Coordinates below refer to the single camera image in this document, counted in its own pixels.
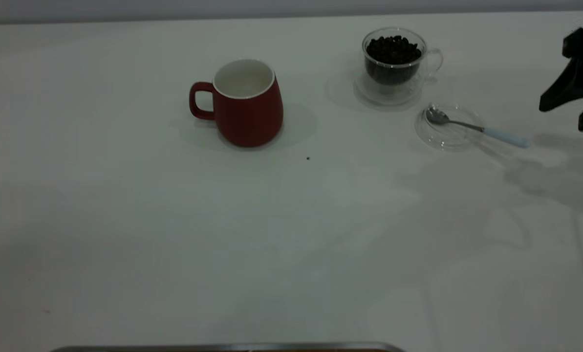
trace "mug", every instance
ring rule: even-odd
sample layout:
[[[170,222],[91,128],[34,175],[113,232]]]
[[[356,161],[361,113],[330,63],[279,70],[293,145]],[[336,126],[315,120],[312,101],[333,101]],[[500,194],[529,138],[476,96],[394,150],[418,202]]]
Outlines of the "mug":
[[[401,36],[417,44],[421,56],[410,63],[391,65],[379,62],[367,53],[367,46],[380,37]],[[428,63],[429,56],[436,56]],[[443,64],[439,49],[429,49],[419,34],[408,29],[387,27],[369,33],[361,44],[361,60],[356,74],[356,88],[368,99],[382,105],[400,105],[416,98],[424,82]]]
[[[195,104],[195,92],[213,94],[213,111]],[[240,147],[263,145],[282,127],[282,98],[276,74],[259,60],[242,59],[217,71],[213,83],[197,82],[189,91],[191,114],[215,121],[224,138]]]

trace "mug rim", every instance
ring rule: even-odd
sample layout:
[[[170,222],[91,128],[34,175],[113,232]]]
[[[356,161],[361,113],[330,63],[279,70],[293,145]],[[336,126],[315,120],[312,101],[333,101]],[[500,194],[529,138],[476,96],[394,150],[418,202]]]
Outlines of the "mug rim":
[[[272,73],[272,80],[269,82],[269,84],[267,85],[267,87],[265,89],[263,89],[262,91],[256,93],[256,94],[252,94],[249,96],[232,96],[232,95],[228,95],[226,93],[222,93],[222,91],[220,91],[220,89],[218,89],[217,85],[216,85],[216,78],[217,78],[217,74],[222,71],[222,69],[224,69],[225,67],[237,63],[237,62],[258,62],[260,64],[265,65],[265,67],[267,67],[269,69],[269,71]],[[273,85],[274,82],[276,81],[276,73],[274,72],[274,70],[272,69],[271,66],[269,66],[267,63],[263,62],[263,60],[259,60],[259,59],[253,59],[253,58],[239,58],[237,60],[233,60],[229,63],[226,63],[224,66],[220,67],[216,73],[215,76],[213,76],[213,88],[215,88],[215,90],[223,95],[226,96],[226,98],[230,98],[230,99],[235,99],[235,100],[248,100],[248,99],[252,99],[252,98],[256,98],[257,96],[263,95],[265,94]]]
[[[419,58],[417,60],[415,60],[414,62],[403,63],[403,64],[399,64],[399,65],[392,65],[392,64],[388,64],[388,63],[379,62],[378,60],[372,58],[367,53],[367,48],[365,47],[365,41],[371,35],[378,33],[380,31],[387,30],[387,29],[395,29],[397,31],[404,31],[404,32],[411,33],[414,36],[417,36],[419,38],[419,40],[421,40],[422,44],[424,45],[424,51],[423,51],[423,53],[421,53],[421,56],[419,56]],[[365,38],[363,38],[363,41],[361,42],[361,49],[363,50],[363,54],[365,55],[365,58],[367,60],[370,60],[371,62],[373,62],[374,64],[376,64],[378,66],[387,67],[387,68],[406,68],[406,67],[411,67],[411,66],[417,65],[419,62],[421,62],[421,60],[423,60],[426,57],[426,54],[428,54],[428,44],[426,44],[426,41],[424,40],[424,38],[422,36],[420,36],[419,34],[415,33],[414,31],[407,29],[407,28],[402,28],[402,27],[382,27],[382,28],[376,29],[375,31],[369,32],[365,36]]]

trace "glass cup handle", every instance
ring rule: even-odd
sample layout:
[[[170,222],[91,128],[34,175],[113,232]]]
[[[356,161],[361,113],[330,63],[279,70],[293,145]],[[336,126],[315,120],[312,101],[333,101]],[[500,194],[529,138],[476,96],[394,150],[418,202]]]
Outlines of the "glass cup handle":
[[[428,77],[432,77],[443,65],[443,53],[438,48],[433,47],[428,50],[428,56],[436,56],[436,59],[433,60],[434,63],[430,61],[430,58],[428,59]]]

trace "coffee bean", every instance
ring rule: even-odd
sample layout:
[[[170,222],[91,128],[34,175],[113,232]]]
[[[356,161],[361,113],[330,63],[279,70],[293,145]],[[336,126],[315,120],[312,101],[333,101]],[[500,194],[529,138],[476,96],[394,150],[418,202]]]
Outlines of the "coffee bean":
[[[375,60],[389,65],[401,65],[414,62],[421,56],[417,44],[408,42],[402,36],[372,39],[365,50]]]

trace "red mug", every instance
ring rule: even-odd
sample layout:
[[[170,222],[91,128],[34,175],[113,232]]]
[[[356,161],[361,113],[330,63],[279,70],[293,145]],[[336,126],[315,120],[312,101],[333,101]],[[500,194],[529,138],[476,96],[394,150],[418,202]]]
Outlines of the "red mug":
[[[213,94],[213,111],[195,104],[195,92]],[[189,91],[189,109],[215,121],[222,136],[240,147],[263,145],[282,127],[282,99],[274,70],[259,60],[242,59],[219,69],[213,83],[197,82]]]

